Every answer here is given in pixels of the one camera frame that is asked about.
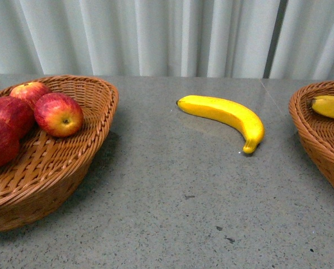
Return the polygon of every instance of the brown wicker basket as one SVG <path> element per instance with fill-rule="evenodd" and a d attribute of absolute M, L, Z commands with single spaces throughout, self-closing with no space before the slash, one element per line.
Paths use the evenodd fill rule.
<path fill-rule="evenodd" d="M 43 218 L 75 191 L 107 137 L 118 104 L 115 86 L 96 77 L 63 75 L 32 81 L 73 97 L 84 112 L 84 125 L 73 136 L 57 139 L 36 124 L 21 140 L 19 156 L 0 167 L 0 231 Z M 15 86 L 1 90 L 0 96 Z"/>
<path fill-rule="evenodd" d="M 334 119 L 314 112 L 309 101 L 318 95 L 334 95 L 334 81 L 317 82 L 296 91 L 289 101 L 301 144 L 321 173 L 334 187 Z"/>

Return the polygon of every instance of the apple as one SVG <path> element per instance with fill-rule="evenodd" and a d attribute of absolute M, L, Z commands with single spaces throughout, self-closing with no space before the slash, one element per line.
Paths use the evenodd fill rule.
<path fill-rule="evenodd" d="M 35 123 L 34 112 L 29 105 L 12 96 L 0 97 L 0 119 L 13 129 L 19 139 L 23 138 Z"/>
<path fill-rule="evenodd" d="M 19 153 L 19 139 L 12 128 L 0 120 L 0 166 L 14 159 Z"/>
<path fill-rule="evenodd" d="M 34 116 L 40 128 L 54 137 L 73 135 L 84 123 L 78 102 L 62 92 L 43 95 L 36 102 Z"/>
<path fill-rule="evenodd" d="M 39 81 L 33 81 L 14 87 L 10 92 L 10 96 L 27 102 L 31 109 L 34 110 L 35 104 L 40 97 L 50 92 L 52 90 L 47 85 Z"/>

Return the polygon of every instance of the white curtain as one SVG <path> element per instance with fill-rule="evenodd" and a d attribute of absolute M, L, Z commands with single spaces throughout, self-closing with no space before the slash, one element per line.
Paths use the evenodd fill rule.
<path fill-rule="evenodd" d="M 334 0 L 0 0 L 0 73 L 334 80 Z"/>

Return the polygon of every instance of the gray countertop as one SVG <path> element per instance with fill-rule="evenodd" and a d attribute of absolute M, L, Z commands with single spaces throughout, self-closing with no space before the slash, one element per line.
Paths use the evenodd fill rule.
<path fill-rule="evenodd" d="M 0 90 L 37 75 L 0 75 Z M 334 268 L 334 189 L 288 112 L 313 81 L 101 77 L 120 94 L 110 133 L 54 213 L 0 233 L 0 268 Z M 253 109 L 235 129 L 179 110 L 189 94 Z"/>

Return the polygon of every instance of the banana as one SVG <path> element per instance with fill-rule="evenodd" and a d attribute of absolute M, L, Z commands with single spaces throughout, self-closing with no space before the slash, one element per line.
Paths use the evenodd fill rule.
<path fill-rule="evenodd" d="M 265 129 L 260 118 L 250 109 L 236 102 L 200 95 L 188 95 L 176 102 L 184 112 L 213 119 L 237 129 L 244 137 L 243 151 L 253 153 L 263 140 Z"/>
<path fill-rule="evenodd" d="M 311 101 L 311 107 L 318 114 L 334 119 L 334 95 L 314 97 Z"/>

